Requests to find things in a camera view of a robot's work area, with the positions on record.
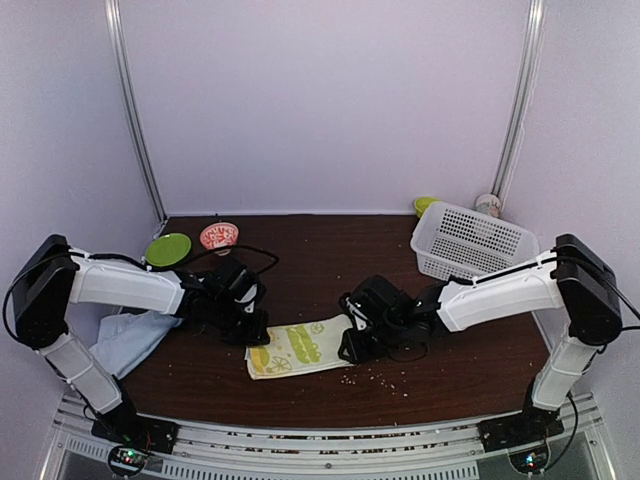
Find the green white patterned towel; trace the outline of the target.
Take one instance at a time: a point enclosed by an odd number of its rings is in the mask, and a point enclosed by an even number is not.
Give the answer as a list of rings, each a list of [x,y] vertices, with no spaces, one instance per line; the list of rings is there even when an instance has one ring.
[[[330,319],[267,328],[267,345],[248,347],[245,360],[252,380],[280,379],[350,366],[338,355],[346,315]]]

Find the light blue towel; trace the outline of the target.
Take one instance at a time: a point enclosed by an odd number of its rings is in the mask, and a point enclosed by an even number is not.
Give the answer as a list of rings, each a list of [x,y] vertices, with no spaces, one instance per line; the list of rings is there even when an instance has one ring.
[[[122,380],[140,365],[183,320],[155,311],[104,317],[91,354],[111,375]]]

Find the white perforated plastic basket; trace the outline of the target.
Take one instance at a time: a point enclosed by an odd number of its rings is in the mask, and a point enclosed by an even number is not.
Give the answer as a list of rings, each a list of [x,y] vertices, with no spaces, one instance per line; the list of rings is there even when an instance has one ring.
[[[539,242],[509,222],[442,201],[430,204],[410,240],[420,273],[472,279],[536,257]]]

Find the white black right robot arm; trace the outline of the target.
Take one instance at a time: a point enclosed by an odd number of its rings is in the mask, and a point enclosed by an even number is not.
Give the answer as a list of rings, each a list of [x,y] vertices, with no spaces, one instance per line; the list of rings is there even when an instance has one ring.
[[[383,276],[368,277],[339,300],[351,325],[338,356],[358,365],[486,322],[565,311],[563,336],[529,383],[521,411],[478,425],[485,451],[510,449],[562,433],[565,399],[597,351],[622,332],[619,300],[613,270],[576,236],[564,234],[529,261],[471,279],[438,281],[415,297]]]

